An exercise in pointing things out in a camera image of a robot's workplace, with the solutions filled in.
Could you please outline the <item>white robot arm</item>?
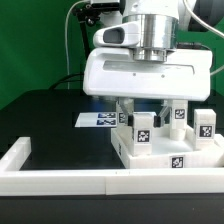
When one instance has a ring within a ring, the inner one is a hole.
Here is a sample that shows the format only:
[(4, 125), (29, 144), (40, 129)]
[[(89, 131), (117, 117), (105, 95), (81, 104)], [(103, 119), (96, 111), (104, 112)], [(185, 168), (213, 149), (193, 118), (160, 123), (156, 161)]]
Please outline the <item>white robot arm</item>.
[(210, 30), (224, 18), (224, 0), (121, 0), (122, 20), (99, 29), (88, 56), (83, 89), (118, 98), (204, 101), (213, 54), (179, 43), (179, 30)]

